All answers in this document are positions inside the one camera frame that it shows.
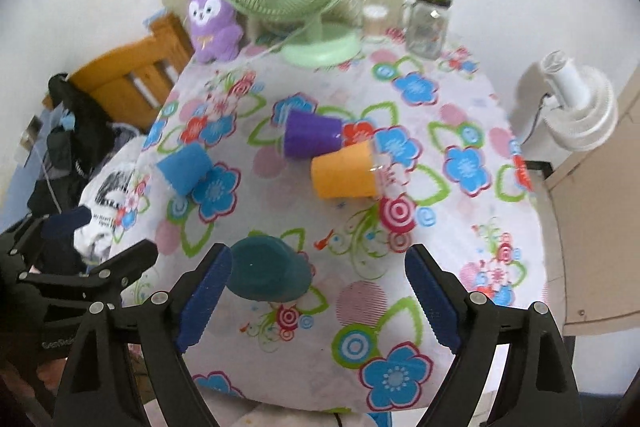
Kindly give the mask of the blue cup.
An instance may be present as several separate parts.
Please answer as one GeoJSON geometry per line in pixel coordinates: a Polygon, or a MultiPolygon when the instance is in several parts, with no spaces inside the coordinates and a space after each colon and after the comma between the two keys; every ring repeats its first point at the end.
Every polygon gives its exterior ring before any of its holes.
{"type": "Polygon", "coordinates": [[[186,196],[213,169],[213,163],[201,144],[190,143],[161,159],[156,167],[179,196],[186,196]]]}

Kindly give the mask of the floral tablecloth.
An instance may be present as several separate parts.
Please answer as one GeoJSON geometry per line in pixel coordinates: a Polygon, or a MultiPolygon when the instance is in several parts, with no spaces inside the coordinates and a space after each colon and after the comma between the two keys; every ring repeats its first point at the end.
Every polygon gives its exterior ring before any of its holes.
{"type": "Polygon", "coordinates": [[[155,265],[122,300],[167,289],[216,243],[282,239],[311,264],[292,303],[221,296],[186,351],[195,381],[292,409],[387,412],[425,407],[452,355],[406,279],[405,250],[424,245],[442,269],[499,306],[544,295],[544,242],[533,187],[506,113],[480,64],[449,41],[435,61],[393,34],[331,68],[298,68],[250,46],[228,64],[191,63],[137,159],[114,253],[141,239],[155,265]],[[375,198],[321,199],[309,165],[282,153],[286,114],[341,119],[346,145],[386,160],[375,198]],[[179,196],[156,164],[198,143],[213,163],[179,196]]]}

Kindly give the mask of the dark teal cup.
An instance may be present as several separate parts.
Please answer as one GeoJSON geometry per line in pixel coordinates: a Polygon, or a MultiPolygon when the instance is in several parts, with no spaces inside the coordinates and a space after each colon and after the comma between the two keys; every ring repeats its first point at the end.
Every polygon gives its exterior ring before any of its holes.
{"type": "Polygon", "coordinates": [[[282,239],[250,236],[231,247],[229,291],[241,298],[265,303],[288,303],[309,291],[311,264],[282,239]]]}

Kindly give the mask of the pile of dark clothes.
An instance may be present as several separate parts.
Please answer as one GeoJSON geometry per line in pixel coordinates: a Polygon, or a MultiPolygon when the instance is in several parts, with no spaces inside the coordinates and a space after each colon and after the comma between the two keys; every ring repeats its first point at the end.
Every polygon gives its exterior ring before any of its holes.
{"type": "MultiPolygon", "coordinates": [[[[111,161],[133,161],[145,135],[131,124],[115,122],[88,94],[58,74],[49,80],[54,104],[44,140],[39,178],[27,208],[36,217],[55,215],[79,206],[88,183],[111,161]]],[[[74,248],[74,234],[45,241],[36,267],[44,273],[74,275],[92,267],[74,248]]]]}

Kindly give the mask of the purple plush toy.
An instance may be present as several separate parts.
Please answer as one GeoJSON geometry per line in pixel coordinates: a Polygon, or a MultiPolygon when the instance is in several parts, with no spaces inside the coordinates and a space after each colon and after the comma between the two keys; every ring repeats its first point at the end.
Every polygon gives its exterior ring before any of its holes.
{"type": "Polygon", "coordinates": [[[199,63],[230,62],[240,53],[243,28],[227,0],[189,0],[191,43],[199,63]]]}

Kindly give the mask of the wooden chair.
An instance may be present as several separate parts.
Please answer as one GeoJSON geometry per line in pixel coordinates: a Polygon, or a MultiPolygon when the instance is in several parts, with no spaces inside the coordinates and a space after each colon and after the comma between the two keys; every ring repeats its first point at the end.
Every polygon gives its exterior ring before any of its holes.
{"type": "Polygon", "coordinates": [[[95,58],[70,75],[114,121],[149,130],[167,101],[174,78],[194,53],[178,15],[160,12],[148,23],[149,35],[95,58]]]}

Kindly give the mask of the purple cup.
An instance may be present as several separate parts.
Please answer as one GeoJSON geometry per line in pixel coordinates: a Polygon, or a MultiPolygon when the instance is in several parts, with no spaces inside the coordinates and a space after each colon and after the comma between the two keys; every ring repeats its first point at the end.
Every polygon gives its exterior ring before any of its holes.
{"type": "Polygon", "coordinates": [[[283,154],[308,159],[341,150],[342,130],[341,119],[292,109],[284,125],[283,154]]]}

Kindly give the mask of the orange cup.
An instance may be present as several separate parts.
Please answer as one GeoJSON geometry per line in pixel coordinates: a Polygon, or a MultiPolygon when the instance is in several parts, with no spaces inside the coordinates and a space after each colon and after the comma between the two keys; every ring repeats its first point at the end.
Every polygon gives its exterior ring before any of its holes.
{"type": "Polygon", "coordinates": [[[311,184],[322,199],[375,198],[382,195],[383,155],[371,141],[359,142],[315,157],[310,164],[311,184]]]}

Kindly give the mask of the white printed bag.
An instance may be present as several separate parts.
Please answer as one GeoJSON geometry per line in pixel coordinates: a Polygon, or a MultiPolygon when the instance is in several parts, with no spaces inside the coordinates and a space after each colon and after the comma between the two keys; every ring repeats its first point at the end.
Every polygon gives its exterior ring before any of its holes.
{"type": "Polygon", "coordinates": [[[124,205],[133,173],[133,161],[111,161],[82,191],[79,204],[90,210],[91,218],[88,225],[75,231],[74,248],[87,267],[95,267],[108,257],[115,219],[124,205]]]}

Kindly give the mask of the white floor fan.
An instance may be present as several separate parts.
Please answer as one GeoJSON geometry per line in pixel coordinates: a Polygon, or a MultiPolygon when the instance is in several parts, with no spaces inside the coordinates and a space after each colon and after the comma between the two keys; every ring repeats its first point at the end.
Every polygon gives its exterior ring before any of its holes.
{"type": "Polygon", "coordinates": [[[542,121],[555,144],[572,153],[589,152],[604,144],[618,121],[618,103],[610,80],[599,69],[578,66],[556,50],[538,64],[547,92],[541,97],[524,145],[542,121]]]}

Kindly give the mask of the small clear cotton swab container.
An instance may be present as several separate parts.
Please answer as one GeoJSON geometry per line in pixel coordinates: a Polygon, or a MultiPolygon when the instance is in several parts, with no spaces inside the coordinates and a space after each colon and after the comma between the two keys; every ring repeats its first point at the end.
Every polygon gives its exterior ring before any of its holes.
{"type": "Polygon", "coordinates": [[[385,38],[390,10],[384,4],[367,4],[361,11],[361,31],[364,40],[378,42],[385,38]]]}

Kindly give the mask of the glass jar with green lid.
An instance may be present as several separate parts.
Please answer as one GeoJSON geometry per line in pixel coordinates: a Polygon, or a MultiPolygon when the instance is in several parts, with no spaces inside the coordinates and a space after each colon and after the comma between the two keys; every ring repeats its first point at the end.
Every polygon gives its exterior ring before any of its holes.
{"type": "Polygon", "coordinates": [[[435,61],[440,57],[448,31],[452,0],[414,0],[409,5],[405,33],[408,50],[435,61]]]}

